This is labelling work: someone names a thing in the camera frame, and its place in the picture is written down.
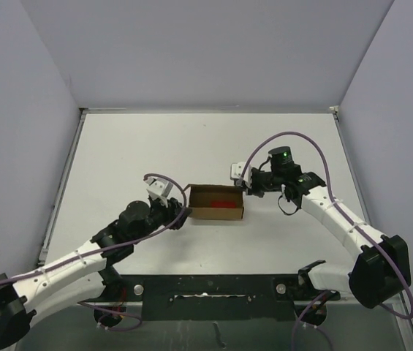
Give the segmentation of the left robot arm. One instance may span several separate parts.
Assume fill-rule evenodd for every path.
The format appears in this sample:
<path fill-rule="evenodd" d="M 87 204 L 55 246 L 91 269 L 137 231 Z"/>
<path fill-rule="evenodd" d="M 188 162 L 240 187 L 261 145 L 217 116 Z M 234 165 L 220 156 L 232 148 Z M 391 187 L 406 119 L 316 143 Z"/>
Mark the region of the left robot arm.
<path fill-rule="evenodd" d="M 182 228 L 191 211 L 171 197 L 133 201 L 118 218 L 73 252 L 28 273 L 0 274 L 0 350 L 21 340 L 43 314 L 43 304 L 64 288 L 95 273 L 94 290 L 106 301 L 116 298 L 120 281 L 107 273 L 148 236 Z"/>

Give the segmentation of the brown cardboard box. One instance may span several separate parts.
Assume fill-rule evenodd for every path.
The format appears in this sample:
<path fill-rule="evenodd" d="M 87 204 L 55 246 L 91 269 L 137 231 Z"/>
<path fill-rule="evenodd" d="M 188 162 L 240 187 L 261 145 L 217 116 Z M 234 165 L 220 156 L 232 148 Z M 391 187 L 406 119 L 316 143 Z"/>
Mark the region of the brown cardboard box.
<path fill-rule="evenodd" d="M 235 186 L 190 184 L 190 217 L 200 220 L 242 220 L 243 191 Z"/>

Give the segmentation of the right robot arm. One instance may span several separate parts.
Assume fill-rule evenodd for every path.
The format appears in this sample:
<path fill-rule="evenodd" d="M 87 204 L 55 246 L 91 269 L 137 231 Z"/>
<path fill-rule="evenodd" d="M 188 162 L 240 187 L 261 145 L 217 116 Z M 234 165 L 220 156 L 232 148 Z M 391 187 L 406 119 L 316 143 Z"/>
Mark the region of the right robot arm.
<path fill-rule="evenodd" d="M 304 173 L 292 158 L 288 146 L 274 148 L 266 160 L 270 170 L 241 162 L 231 169 L 231 178 L 248 195 L 263 197 L 278 192 L 314 217 L 348 251 L 351 268 L 325 260 L 301 268 L 298 292 L 307 299 L 323 290 L 350 293 L 364 307 L 372 309 L 410 287 L 408 247 L 400 236 L 389 237 L 350 211 L 330 195 L 329 186 L 316 173 Z"/>

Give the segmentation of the red rectangular block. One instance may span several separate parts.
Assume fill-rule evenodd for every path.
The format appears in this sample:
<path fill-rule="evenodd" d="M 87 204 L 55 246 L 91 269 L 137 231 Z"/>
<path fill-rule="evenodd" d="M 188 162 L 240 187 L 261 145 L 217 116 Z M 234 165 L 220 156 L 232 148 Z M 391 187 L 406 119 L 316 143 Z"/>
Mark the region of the red rectangular block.
<path fill-rule="evenodd" d="M 237 203 L 230 200 L 213 200 L 211 201 L 211 208 L 237 208 Z"/>

